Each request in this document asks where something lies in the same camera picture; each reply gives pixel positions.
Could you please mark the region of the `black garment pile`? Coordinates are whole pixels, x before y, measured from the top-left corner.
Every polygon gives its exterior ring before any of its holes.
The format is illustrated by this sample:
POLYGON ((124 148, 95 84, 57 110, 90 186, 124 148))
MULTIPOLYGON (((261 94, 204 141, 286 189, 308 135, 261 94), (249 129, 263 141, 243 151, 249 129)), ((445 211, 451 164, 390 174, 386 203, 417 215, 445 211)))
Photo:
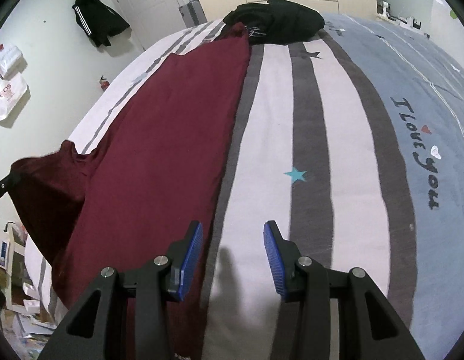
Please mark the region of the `black garment pile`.
POLYGON ((220 36, 241 23, 248 31, 249 43, 254 45, 288 45, 311 40, 325 27, 325 19, 316 10, 287 0, 267 0, 267 3, 248 2, 237 6, 223 19, 220 36))

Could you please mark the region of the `white tote bag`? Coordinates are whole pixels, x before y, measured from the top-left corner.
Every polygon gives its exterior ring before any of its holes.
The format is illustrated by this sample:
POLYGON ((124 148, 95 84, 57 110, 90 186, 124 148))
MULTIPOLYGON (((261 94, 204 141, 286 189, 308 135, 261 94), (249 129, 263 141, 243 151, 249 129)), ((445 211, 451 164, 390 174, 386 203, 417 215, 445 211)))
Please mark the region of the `white tote bag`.
POLYGON ((8 118, 8 115, 27 90, 27 82, 20 72, 17 72, 8 80, 0 78, 0 121, 8 118))

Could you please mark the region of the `white side desk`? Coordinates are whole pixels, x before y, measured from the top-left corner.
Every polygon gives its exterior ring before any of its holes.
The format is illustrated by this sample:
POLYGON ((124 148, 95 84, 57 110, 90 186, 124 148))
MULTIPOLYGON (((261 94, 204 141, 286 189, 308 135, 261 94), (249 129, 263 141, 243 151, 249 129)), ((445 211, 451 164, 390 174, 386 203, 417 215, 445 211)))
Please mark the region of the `white side desk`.
POLYGON ((430 38, 430 35, 426 33, 422 28, 422 22, 416 20, 413 16, 403 18, 401 16, 393 16, 390 13, 390 4, 386 1, 381 1, 377 4, 377 17, 381 20, 386 21, 389 24, 407 29, 416 34, 423 35, 426 38, 430 38))

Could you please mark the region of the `black jacket on wall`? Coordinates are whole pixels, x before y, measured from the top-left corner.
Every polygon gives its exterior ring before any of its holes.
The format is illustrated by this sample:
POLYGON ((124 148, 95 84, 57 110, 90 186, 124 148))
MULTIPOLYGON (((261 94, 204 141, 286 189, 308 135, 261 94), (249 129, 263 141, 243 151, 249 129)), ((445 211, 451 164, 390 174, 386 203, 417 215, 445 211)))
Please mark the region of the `black jacket on wall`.
POLYGON ((96 47, 110 47, 109 38, 129 28, 121 15, 100 0, 75 0, 72 9, 77 24, 96 47))

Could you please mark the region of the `white door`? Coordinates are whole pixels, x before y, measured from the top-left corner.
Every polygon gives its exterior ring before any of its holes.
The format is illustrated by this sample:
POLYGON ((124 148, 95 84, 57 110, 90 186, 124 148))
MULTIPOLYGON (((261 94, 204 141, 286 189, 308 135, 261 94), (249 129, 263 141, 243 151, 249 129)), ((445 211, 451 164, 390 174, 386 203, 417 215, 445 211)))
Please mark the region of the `white door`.
POLYGON ((117 0, 143 49, 186 28, 179 0, 117 0))

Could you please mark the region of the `red fire extinguisher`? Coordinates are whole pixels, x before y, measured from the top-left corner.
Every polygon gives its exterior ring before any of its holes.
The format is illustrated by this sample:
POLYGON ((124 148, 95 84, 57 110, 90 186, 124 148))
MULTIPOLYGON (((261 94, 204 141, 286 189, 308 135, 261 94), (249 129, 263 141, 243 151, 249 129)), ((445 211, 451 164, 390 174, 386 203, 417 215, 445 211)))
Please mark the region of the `red fire extinguisher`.
POLYGON ((104 76, 101 76, 100 77, 100 88, 105 91, 110 85, 110 82, 108 81, 108 79, 104 76))

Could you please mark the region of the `grey suitcase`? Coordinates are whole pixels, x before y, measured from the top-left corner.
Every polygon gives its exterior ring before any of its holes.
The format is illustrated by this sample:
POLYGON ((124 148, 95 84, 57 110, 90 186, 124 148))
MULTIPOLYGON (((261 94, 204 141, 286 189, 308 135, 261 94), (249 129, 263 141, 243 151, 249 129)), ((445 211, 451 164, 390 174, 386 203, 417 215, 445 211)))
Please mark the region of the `grey suitcase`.
POLYGON ((207 22, 200 0, 189 0, 187 4, 180 6, 179 12, 187 28, 192 28, 207 22))

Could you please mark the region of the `striped grey white bedsheet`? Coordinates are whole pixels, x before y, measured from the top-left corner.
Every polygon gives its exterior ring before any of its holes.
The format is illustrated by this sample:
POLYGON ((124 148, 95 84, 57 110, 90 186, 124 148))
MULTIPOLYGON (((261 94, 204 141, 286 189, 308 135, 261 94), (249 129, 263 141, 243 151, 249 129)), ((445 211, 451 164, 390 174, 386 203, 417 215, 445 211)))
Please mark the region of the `striped grey white bedsheet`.
POLYGON ((179 359, 286 359, 295 306, 261 242, 275 220, 324 266, 363 267, 427 359, 464 332, 464 73, 431 41, 326 16, 254 46, 225 171, 208 173, 202 278, 172 311, 179 359))

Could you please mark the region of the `maroon t-shirt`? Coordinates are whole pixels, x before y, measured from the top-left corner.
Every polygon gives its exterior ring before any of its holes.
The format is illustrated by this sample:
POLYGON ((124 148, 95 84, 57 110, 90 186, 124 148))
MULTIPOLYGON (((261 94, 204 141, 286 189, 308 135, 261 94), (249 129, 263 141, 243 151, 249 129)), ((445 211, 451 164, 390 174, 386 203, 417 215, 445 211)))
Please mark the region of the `maroon t-shirt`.
MULTIPOLYGON (((169 55, 92 152, 65 141, 53 154, 12 165, 21 178, 9 195, 69 311, 103 268, 138 269, 198 221, 203 244, 191 288, 167 314, 172 355, 200 353, 207 249, 250 53, 248 31, 235 24, 185 55, 169 55)), ((134 316, 129 300, 126 359, 137 359, 134 316)))

